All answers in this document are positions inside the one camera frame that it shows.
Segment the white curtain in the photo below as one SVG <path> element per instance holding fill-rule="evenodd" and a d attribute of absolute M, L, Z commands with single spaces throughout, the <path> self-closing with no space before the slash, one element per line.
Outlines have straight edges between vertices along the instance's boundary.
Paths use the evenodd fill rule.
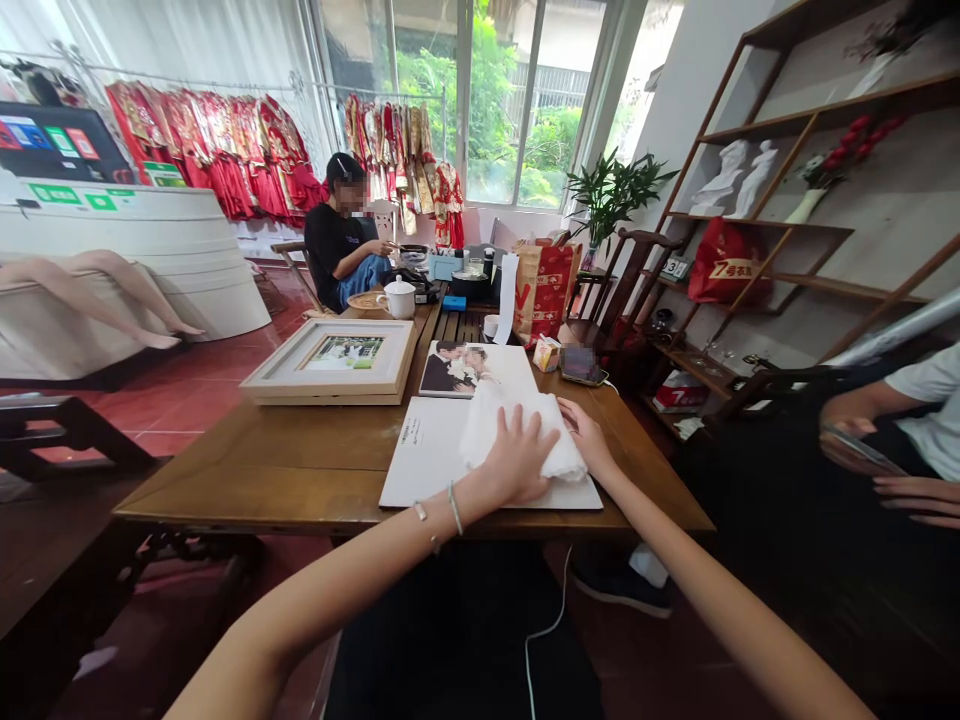
<path fill-rule="evenodd" d="M 50 53 L 50 42 L 55 39 L 76 44 L 91 64 L 165 75 L 181 81 L 172 84 L 194 89 L 216 89 L 214 83 L 287 88 L 291 70 L 299 70 L 305 81 L 312 77 L 297 0 L 0 3 L 0 49 Z M 118 79 L 102 71 L 96 76 L 105 83 Z M 145 82 L 165 87 L 161 81 Z M 243 92 L 229 87 L 221 90 Z M 313 96 L 307 93 L 298 102 L 292 89 L 271 94 L 297 120 L 314 163 L 323 167 L 332 150 Z"/>

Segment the white cup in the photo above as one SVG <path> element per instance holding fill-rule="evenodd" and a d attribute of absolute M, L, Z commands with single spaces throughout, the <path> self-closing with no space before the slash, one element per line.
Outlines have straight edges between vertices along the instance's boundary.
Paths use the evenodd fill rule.
<path fill-rule="evenodd" d="M 496 335 L 498 327 L 500 327 L 499 315 L 487 315 L 483 319 L 483 334 L 487 337 L 493 337 Z"/>
<path fill-rule="evenodd" d="M 416 288 L 404 282 L 399 275 L 396 282 L 387 285 L 383 291 L 384 295 L 377 295 L 377 305 L 383 307 L 381 300 L 386 300 L 387 312 L 397 320 L 409 320 L 416 314 Z"/>

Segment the white shirt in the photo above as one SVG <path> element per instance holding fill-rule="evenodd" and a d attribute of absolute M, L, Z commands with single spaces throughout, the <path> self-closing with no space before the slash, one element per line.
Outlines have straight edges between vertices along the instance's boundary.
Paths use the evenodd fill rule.
<path fill-rule="evenodd" d="M 939 412 L 897 420 L 897 425 L 940 477 L 960 482 L 960 343 L 897 370 L 885 381 L 916 400 L 944 403 Z"/>

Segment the silver bracelet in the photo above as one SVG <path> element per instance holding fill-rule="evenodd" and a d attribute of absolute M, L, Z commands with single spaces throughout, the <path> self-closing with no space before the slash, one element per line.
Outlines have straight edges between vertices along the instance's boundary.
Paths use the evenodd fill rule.
<path fill-rule="evenodd" d="M 423 505 L 419 500 L 413 501 L 413 509 L 417 511 L 417 517 L 420 518 L 420 522 L 425 522 L 427 519 L 427 511 L 424 509 Z M 437 540 L 436 535 L 430 536 L 430 544 L 433 545 L 433 554 L 434 556 L 439 557 L 440 555 L 440 541 Z"/>
<path fill-rule="evenodd" d="M 457 533 L 463 535 L 463 525 L 460 523 L 460 511 L 457 509 L 457 501 L 453 499 L 453 483 L 447 486 L 447 497 L 450 498 L 450 507 L 453 508 L 453 519 L 457 521 Z"/>

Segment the white towel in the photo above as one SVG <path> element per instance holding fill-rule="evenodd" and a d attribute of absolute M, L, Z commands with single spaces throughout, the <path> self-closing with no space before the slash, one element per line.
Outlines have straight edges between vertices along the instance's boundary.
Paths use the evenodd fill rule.
<path fill-rule="evenodd" d="M 472 470 L 487 459 L 490 448 L 497 439 L 497 411 L 504 408 L 509 423 L 514 407 L 518 404 L 523 405 L 524 426 L 534 412 L 540 413 L 543 419 L 540 437 L 553 429 L 560 431 L 560 439 L 547 456 L 540 474 L 568 482 L 582 481 L 587 476 L 587 466 L 570 436 L 570 431 L 563 424 L 557 398 L 544 393 L 530 393 L 519 397 L 512 394 L 508 397 L 502 385 L 490 380 L 481 380 L 470 400 L 467 425 L 460 440 L 460 454 L 467 464 L 467 469 Z"/>

